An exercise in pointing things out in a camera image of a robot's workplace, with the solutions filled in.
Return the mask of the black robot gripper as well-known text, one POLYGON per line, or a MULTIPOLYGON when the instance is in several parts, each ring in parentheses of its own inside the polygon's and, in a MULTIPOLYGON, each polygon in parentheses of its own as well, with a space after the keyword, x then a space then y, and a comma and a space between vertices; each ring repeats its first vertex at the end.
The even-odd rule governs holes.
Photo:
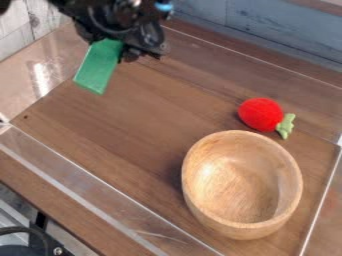
POLYGON ((74 0, 72 7, 84 40, 89 44, 117 40, 122 44, 120 58, 126 62, 141 56, 160 59, 169 53, 161 23, 172 16, 172 0, 74 0))

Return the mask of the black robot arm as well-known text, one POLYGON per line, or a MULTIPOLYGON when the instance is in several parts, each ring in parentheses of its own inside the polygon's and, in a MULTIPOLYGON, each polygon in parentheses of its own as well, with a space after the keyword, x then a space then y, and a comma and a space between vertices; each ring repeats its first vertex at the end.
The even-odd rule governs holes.
POLYGON ((44 0, 70 18, 88 44, 104 39, 122 43, 118 60, 160 59, 169 52, 161 22, 173 12, 172 0, 44 0))

